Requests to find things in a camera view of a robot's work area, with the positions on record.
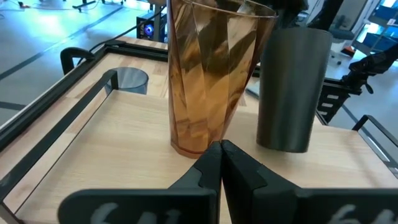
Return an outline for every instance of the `concrete floor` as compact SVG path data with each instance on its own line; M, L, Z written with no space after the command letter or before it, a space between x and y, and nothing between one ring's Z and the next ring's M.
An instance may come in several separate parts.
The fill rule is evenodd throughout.
M0 14L4 16L2 19L0 15L0 124L62 78L59 60L62 49L71 46L89 49L134 26L136 16L149 9L148 3L127 0L124 6L99 3L94 9L82 13L73 9L21 11L14 1L5 1L0 6ZM81 1L28 0L24 3L34 7L71 9ZM135 37L136 33L133 31L129 36ZM331 60L326 76L341 78L348 73L349 63L362 57L364 55L357 52L353 59L344 59L340 66ZM398 110L397 72L398 63L385 74L369 78L374 94L364 89L362 95L352 96L346 101L345 110L339 110L330 124L352 128L362 115L370 114L398 136L398 120L394 116ZM367 124L367 128L382 139L374 127ZM398 158L395 147L385 139L381 142Z

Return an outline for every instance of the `dark gray metal cup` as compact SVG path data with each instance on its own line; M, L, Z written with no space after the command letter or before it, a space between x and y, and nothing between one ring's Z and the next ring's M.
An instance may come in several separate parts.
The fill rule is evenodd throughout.
M272 33L261 58L257 143L306 152L332 35L306 27Z

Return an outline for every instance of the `cable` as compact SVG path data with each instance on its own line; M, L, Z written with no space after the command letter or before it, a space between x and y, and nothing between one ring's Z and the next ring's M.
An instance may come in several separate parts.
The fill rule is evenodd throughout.
M122 37L122 36L128 34L128 33L131 32L132 30L137 29L137 27L140 27L140 26L146 24L146 23L149 22L151 19L155 18L155 17L158 16L160 13L162 13L162 11L163 11L163 9L164 9L165 7L166 7L166 5L162 6L162 7L160 8L160 10L159 10L158 13L154 14L153 16L151 16L150 18L146 19L145 21L140 22L138 25L136 25L136 26L134 26L134 27L132 27L132 28L130 28L130 29L124 31L123 33L117 35L116 37L113 37L113 38L111 38L111 39L102 41L102 42L100 42L100 43L94 45L94 47L92 47L91 49L89 49L89 52L92 52L95 48L97 48L97 47L100 46L100 45L106 44L107 42L112 41L112 40L116 40L116 39L118 39L118 38L120 38L120 37ZM83 58L81 58L81 59L79 60L79 62L77 63L77 65L79 65L79 64L81 63L82 60L83 60Z

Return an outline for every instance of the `black metal rail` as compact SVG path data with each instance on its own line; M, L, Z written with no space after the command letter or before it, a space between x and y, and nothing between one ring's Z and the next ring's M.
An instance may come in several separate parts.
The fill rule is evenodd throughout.
M86 108L98 92L111 80L112 90L118 89L118 74L107 71L98 82L77 102L73 108L0 180L0 217L8 223L23 223L4 203L4 199L19 181L30 171L36 162L47 152L58 137L69 127L76 117Z
M95 57L83 63L80 69L82 71L89 71L105 54L106 49L99 50ZM33 102L26 109L22 110L11 122L7 123L5 127L0 130L0 152L2 152L9 143L15 140L16 137L23 133L85 74L85 72L74 72L61 79L51 90L44 93L40 99Z

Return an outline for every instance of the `wooden table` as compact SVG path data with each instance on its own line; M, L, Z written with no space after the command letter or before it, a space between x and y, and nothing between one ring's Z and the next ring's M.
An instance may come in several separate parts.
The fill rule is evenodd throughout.
M128 41L166 48L146 40ZM108 54L0 154L0 178L113 67L147 72L148 96L114 90L106 100L105 91L95 97L5 199L27 223L57 223L59 203L80 189L167 188L195 162L177 154L169 143L167 64ZM398 186L398 180L357 132L322 126L317 120L308 153L260 148L255 141L256 113L257 101L245 95L225 138L297 185ZM224 195L220 222L230 223Z

